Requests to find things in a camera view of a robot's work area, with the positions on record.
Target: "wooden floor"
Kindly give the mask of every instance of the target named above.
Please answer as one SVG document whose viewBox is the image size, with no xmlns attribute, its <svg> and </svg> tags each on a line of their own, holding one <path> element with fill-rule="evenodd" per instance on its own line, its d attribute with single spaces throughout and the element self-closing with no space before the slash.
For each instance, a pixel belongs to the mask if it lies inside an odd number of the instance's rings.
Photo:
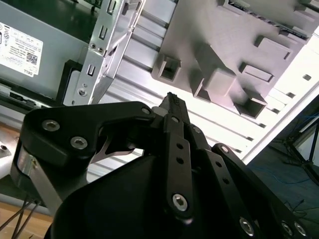
<svg viewBox="0 0 319 239">
<path fill-rule="evenodd" d="M 2 225 L 7 219 L 9 219 L 15 212 L 17 212 L 20 208 L 8 205 L 5 203 L 0 203 L 0 225 Z M 24 212 L 24 216 L 22 218 L 23 224 L 24 220 L 27 218 L 30 211 L 26 210 Z M 0 232 L 1 239 L 11 239 L 16 222 L 18 217 L 16 217 L 8 226 L 6 226 Z M 38 213 L 34 213 L 29 223 L 23 230 L 19 239 L 42 239 L 45 236 L 45 233 L 49 226 L 52 223 L 52 218 L 47 215 L 42 215 Z"/>
</svg>

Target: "label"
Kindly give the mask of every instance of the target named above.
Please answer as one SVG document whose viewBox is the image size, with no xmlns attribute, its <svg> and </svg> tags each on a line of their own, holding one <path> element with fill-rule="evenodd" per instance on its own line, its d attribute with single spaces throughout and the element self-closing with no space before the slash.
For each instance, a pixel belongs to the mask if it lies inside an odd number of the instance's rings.
<svg viewBox="0 0 319 239">
<path fill-rule="evenodd" d="M 43 42 L 0 22 L 0 64 L 27 76 L 39 74 Z"/>
</svg>

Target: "barcode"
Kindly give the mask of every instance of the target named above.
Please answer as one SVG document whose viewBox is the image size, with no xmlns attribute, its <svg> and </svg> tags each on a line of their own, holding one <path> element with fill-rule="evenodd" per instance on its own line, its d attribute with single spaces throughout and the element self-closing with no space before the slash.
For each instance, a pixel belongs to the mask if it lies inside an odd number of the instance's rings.
<svg viewBox="0 0 319 239">
<path fill-rule="evenodd" d="M 26 61 L 36 65 L 38 62 L 38 57 L 28 52 L 26 55 Z"/>
</svg>

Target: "screw head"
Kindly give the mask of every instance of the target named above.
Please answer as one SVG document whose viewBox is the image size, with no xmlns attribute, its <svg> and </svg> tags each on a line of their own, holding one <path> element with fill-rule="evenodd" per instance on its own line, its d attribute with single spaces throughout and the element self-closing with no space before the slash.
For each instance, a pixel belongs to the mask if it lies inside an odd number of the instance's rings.
<svg viewBox="0 0 319 239">
<path fill-rule="evenodd" d="M 148 109 L 146 109 L 146 108 L 142 108 L 142 111 L 145 113 L 145 114 L 147 114 L 147 115 L 149 115 L 151 112 L 148 110 Z"/>
<path fill-rule="evenodd" d="M 297 231 L 298 231 L 301 235 L 303 235 L 304 237 L 307 236 L 307 233 L 306 233 L 305 229 L 303 229 L 303 227 L 300 226 L 300 225 L 299 225 L 298 223 L 296 223 L 296 222 L 295 222 L 295 227 L 296 227 Z"/>
<path fill-rule="evenodd" d="M 174 122 L 176 122 L 176 123 L 178 123 L 178 122 L 179 122 L 179 119 L 178 119 L 178 118 L 176 118 L 176 117 L 174 117 L 174 116 L 173 116 L 171 119 L 172 119 Z"/>
<path fill-rule="evenodd" d="M 194 126 L 194 130 L 195 130 L 196 133 L 201 133 L 201 130 L 198 127 L 196 127 L 196 126 Z"/>
<path fill-rule="evenodd" d="M 42 122 L 42 128 L 49 132 L 54 132 L 60 129 L 60 125 L 57 121 L 49 119 Z"/>
<path fill-rule="evenodd" d="M 287 232 L 290 236 L 293 235 L 293 231 L 290 229 L 290 227 L 288 226 L 286 222 L 281 222 L 281 226 L 283 227 L 285 232 Z"/>
<path fill-rule="evenodd" d="M 71 139 L 71 145 L 76 149 L 85 149 L 88 146 L 88 142 L 85 138 L 76 136 Z"/>
<path fill-rule="evenodd" d="M 239 224 L 241 226 L 241 228 L 245 231 L 245 233 L 250 236 L 253 237 L 254 236 L 254 229 L 251 226 L 251 224 L 249 223 L 249 221 L 247 221 L 245 218 L 240 218 L 239 219 Z"/>
<path fill-rule="evenodd" d="M 228 148 L 226 148 L 225 146 L 221 146 L 221 149 L 222 149 L 225 153 L 229 153 Z"/>
<path fill-rule="evenodd" d="M 173 203 L 174 206 L 181 212 L 185 212 L 187 210 L 188 204 L 181 194 L 174 194 L 173 195 Z"/>
</svg>

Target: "blue cable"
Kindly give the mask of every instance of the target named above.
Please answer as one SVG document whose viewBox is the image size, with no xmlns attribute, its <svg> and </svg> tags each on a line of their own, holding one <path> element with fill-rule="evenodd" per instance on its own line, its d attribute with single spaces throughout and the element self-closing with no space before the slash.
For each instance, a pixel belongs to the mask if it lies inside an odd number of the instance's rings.
<svg viewBox="0 0 319 239">
<path fill-rule="evenodd" d="M 305 180 L 302 180 L 299 182 L 287 183 L 287 182 L 283 182 L 280 179 L 278 179 L 271 171 L 269 171 L 265 168 L 260 168 L 260 167 L 256 167 L 256 166 L 252 166 L 252 168 L 255 168 L 256 170 L 259 170 L 261 172 L 269 173 L 271 176 L 274 177 L 274 179 L 276 179 L 277 182 L 283 183 L 283 184 L 293 185 L 293 184 L 299 184 L 299 183 L 304 183 L 304 182 L 310 181 L 310 178 L 308 178 L 308 179 L 305 179 Z"/>
</svg>

